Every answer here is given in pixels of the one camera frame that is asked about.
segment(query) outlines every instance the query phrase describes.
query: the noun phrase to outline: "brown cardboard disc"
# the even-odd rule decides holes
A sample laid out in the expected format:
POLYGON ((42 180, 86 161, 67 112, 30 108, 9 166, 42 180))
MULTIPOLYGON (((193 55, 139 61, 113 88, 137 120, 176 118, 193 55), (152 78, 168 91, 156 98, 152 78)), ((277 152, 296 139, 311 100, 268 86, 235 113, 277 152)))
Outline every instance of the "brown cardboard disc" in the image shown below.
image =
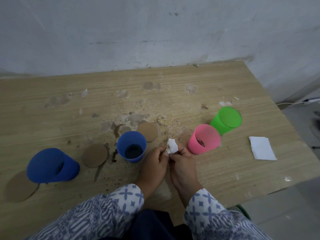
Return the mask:
POLYGON ((158 136, 157 126, 150 122, 145 122, 139 125, 137 132, 140 132, 146 138, 147 142, 153 141, 158 136))
POLYGON ((29 198, 38 189, 38 186, 28 179, 26 171, 21 171, 9 180, 3 194, 9 202, 20 202, 29 198))
POLYGON ((82 154, 82 161, 89 168, 100 166, 107 158, 108 150, 102 144, 92 144, 82 154))

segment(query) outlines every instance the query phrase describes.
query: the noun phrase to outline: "sleeve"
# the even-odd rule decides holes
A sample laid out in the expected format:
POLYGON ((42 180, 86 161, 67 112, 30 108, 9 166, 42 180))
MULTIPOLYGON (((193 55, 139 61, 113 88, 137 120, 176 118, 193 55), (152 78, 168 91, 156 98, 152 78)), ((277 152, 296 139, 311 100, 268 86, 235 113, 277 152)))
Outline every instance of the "sleeve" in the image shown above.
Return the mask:
POLYGON ((197 191, 190 199, 184 223, 194 240, 271 240, 241 213, 226 210, 206 189, 197 191))
POLYGON ((143 204, 144 197, 140 188, 128 184, 108 195, 100 194, 82 202, 26 239, 122 238, 143 204))

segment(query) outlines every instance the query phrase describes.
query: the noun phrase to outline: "overturned blue cup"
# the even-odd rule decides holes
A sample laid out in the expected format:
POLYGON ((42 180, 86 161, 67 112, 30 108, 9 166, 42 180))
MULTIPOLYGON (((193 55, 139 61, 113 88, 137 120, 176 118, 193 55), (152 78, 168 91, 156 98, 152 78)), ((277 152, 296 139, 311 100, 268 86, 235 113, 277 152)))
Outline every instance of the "overturned blue cup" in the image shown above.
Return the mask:
POLYGON ((142 159, 147 148, 146 138, 137 131, 124 133, 117 142, 117 150, 121 157, 131 163, 142 159))
POLYGON ((35 183, 70 181, 80 171, 78 162, 58 148, 47 148, 33 156, 27 168, 27 177, 35 183))

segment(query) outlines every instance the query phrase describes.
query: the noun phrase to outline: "white napkin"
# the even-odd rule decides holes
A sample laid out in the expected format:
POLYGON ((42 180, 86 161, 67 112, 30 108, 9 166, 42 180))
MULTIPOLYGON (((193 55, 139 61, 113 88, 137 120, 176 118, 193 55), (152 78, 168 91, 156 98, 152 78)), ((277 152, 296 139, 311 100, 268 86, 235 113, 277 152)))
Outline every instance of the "white napkin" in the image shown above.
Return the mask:
POLYGON ((272 160, 276 161, 277 158, 273 153, 269 139, 266 137, 249 136, 251 143, 251 150, 254 159, 258 160, 272 160))
POLYGON ((173 154, 178 151, 178 145, 174 139, 168 139, 167 149, 165 150, 168 154, 173 154))

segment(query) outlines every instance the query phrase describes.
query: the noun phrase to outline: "wood grain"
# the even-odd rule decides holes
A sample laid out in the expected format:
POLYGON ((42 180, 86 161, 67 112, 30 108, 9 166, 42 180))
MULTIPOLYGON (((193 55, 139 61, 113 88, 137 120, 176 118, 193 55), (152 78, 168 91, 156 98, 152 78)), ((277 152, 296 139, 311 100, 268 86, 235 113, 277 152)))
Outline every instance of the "wood grain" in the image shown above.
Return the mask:
MULTIPOLYGON (((135 180, 141 162, 130 164, 117 155, 116 162, 107 159, 94 183, 97 168, 80 159, 88 145, 109 143, 112 156, 115 135, 142 121, 159 129, 147 151, 167 138, 184 144, 197 125, 214 117, 219 102, 231 102, 243 123, 222 137, 222 147, 196 159, 200 182, 223 205, 320 175, 318 159, 243 62, 0 80, 0 97, 2 191, 45 148, 59 148, 81 166, 74 180, 42 184, 24 202, 8 203, 1 195, 3 239, 23 238, 76 204, 135 180), (249 136, 268 137, 278 161, 254 160, 249 136)), ((182 222, 184 209, 168 173, 145 207, 168 211, 174 224, 182 222)))

